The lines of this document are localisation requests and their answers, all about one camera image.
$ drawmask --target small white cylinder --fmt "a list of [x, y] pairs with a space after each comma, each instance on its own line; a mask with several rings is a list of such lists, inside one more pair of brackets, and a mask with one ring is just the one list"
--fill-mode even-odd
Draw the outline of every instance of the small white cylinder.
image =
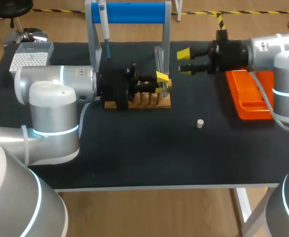
[[197, 127], [201, 128], [204, 125], [204, 121], [202, 119], [197, 120]]

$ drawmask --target yellow and black tape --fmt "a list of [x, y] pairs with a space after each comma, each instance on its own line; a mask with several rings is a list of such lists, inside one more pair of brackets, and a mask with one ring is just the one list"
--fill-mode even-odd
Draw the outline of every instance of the yellow and black tape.
[[[34, 12], [64, 12], [64, 13], [78, 13], [85, 14], [84, 11], [76, 10], [60, 10], [60, 9], [32, 9]], [[289, 14], [289, 11], [184, 11], [182, 15], [217, 15], [217, 14]]]
[[289, 11], [184, 11], [182, 15], [217, 15], [217, 14], [289, 14]]
[[218, 20], [218, 23], [219, 23], [220, 29], [221, 29], [221, 30], [225, 30], [226, 27], [224, 26], [224, 23], [223, 23], [223, 15], [217, 13], [217, 20]]
[[75, 10], [58, 10], [58, 9], [32, 9], [34, 12], [64, 12], [64, 13], [78, 13], [85, 14], [84, 11], [75, 11]]

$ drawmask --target wooden floor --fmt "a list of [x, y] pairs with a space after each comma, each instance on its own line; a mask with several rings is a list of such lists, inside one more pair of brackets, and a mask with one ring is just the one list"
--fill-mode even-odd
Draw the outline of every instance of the wooden floor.
[[[35, 0], [34, 8], [83, 10], [84, 0]], [[289, 10], [289, 0], [183, 0], [183, 11]], [[24, 27], [45, 30], [51, 41], [87, 42], [84, 15], [36, 13], [23, 16]], [[172, 19], [172, 40], [212, 40], [219, 29], [209, 15]], [[232, 39], [287, 33], [289, 15], [224, 15]], [[0, 20], [1, 40], [9, 33]], [[157, 41], [162, 26], [111, 25], [111, 41]], [[264, 189], [247, 189], [252, 209]], [[67, 237], [237, 237], [240, 235], [233, 200], [227, 189], [63, 193], [69, 211]], [[261, 230], [257, 237], [265, 237]]]

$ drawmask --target metal frame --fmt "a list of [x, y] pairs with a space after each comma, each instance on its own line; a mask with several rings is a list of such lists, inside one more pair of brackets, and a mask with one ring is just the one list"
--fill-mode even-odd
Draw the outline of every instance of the metal frame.
[[259, 229], [266, 224], [266, 216], [265, 216], [265, 209], [266, 204], [274, 192], [275, 188], [269, 188], [262, 198], [262, 200], [258, 203], [254, 211], [250, 214], [250, 216], [246, 219], [246, 221], [242, 224], [241, 231], [243, 237], [253, 237]]
[[176, 12], [178, 14], [178, 21], [181, 21], [183, 0], [174, 0], [174, 1], [176, 6]]
[[90, 63], [95, 72], [99, 71], [102, 48], [97, 35], [96, 25], [92, 23], [91, 4], [94, 0], [85, 1], [85, 20], [87, 28], [87, 37], [89, 41]]
[[[55, 189], [56, 192], [96, 192], [96, 191], [128, 191], [128, 190], [170, 190], [170, 189], [233, 189], [237, 201], [238, 214], [241, 221], [243, 237], [253, 237], [266, 224], [265, 207], [270, 195], [278, 184], [222, 184], [222, 185], [169, 185], [169, 186], [134, 186], [104, 187], [82, 189]], [[254, 211], [251, 211], [246, 188], [266, 188], [268, 191]]]
[[[91, 4], [95, 0], [85, 1], [85, 19], [89, 41], [90, 62], [95, 72], [99, 71], [102, 48], [100, 45], [98, 33], [96, 30], [96, 23], [93, 23]], [[161, 53], [163, 58], [163, 73], [169, 73], [169, 60], [170, 60], [170, 37], [171, 37], [171, 2], [168, 0], [165, 3], [165, 16], [163, 24], [163, 36], [161, 43]]]

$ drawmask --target table leg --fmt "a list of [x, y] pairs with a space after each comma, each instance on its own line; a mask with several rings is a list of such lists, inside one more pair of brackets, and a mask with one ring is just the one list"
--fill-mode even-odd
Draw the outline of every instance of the table leg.
[[182, 4], [183, 4], [183, 0], [179, 0], [178, 5], [177, 6], [177, 12], [178, 12], [178, 21], [181, 21], [181, 14], [182, 14]]
[[251, 213], [251, 208], [245, 188], [234, 189], [238, 210], [241, 219], [241, 231], [243, 237], [253, 237], [266, 223], [265, 207], [274, 188], [269, 188], [257, 207]]
[[233, 189], [233, 193], [235, 200], [237, 202], [237, 208], [239, 212], [241, 225], [243, 226], [252, 212], [248, 199], [247, 190], [246, 188], [236, 188]]

